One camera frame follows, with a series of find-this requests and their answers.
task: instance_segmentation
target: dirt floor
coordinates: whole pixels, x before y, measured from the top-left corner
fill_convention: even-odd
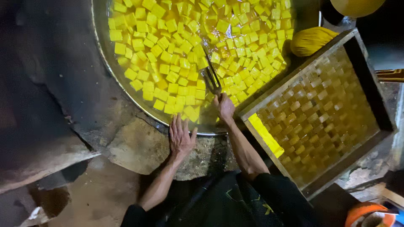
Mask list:
[[[140,175],[98,156],[67,187],[71,202],[48,222],[49,227],[114,227],[120,226],[126,209],[136,202]]]

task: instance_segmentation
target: hand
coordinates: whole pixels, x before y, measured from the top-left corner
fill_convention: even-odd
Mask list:
[[[173,161],[181,162],[195,147],[196,132],[195,127],[191,137],[188,132],[187,118],[184,122],[181,120],[181,114],[173,116],[173,121],[170,124],[170,149],[172,151]]]
[[[234,121],[233,114],[236,108],[226,93],[221,93],[220,96],[221,98],[219,102],[218,96],[215,95],[213,104],[219,111],[220,119],[222,119],[227,125],[230,125]]]

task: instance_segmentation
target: yellow cloth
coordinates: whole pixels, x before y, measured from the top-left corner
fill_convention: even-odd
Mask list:
[[[312,27],[293,35],[290,48],[298,57],[310,56],[337,35],[338,33],[323,27]]]

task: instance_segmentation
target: black shirt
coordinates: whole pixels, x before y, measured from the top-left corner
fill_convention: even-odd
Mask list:
[[[260,174],[253,182],[236,172],[209,179],[163,220],[130,205],[121,227],[133,226],[318,226],[314,210],[284,176]]]

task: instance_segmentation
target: wooden frame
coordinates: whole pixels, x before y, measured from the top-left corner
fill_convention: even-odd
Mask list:
[[[376,118],[376,122],[380,131],[373,135],[369,140],[364,142],[360,147],[343,156],[337,163],[330,166],[326,171],[315,178],[306,186],[300,188],[303,195],[308,199],[312,199],[318,193],[330,186],[337,178],[339,178],[346,170],[353,168],[356,161],[367,155],[371,149],[379,144],[386,137],[394,134],[396,126],[394,120],[390,117],[386,110],[386,105],[381,94],[381,89],[378,85],[377,75],[368,60],[368,53],[362,42],[362,39],[357,29],[345,31],[335,37],[327,45],[317,51],[305,63],[294,70],[291,74],[282,79],[278,84],[270,88],[267,92],[261,95],[257,100],[252,102],[244,110],[239,113],[240,118],[251,131],[263,149],[267,152],[271,160],[278,167],[280,172],[289,178],[288,171],[284,168],[281,162],[275,157],[264,140],[254,129],[248,118],[256,113],[261,108],[265,107],[272,99],[277,97],[282,91],[286,90],[296,78],[307,73],[311,68],[322,59],[334,53],[338,48],[344,47],[345,51],[351,60],[353,69],[359,79],[363,92],[370,105],[370,108]]]

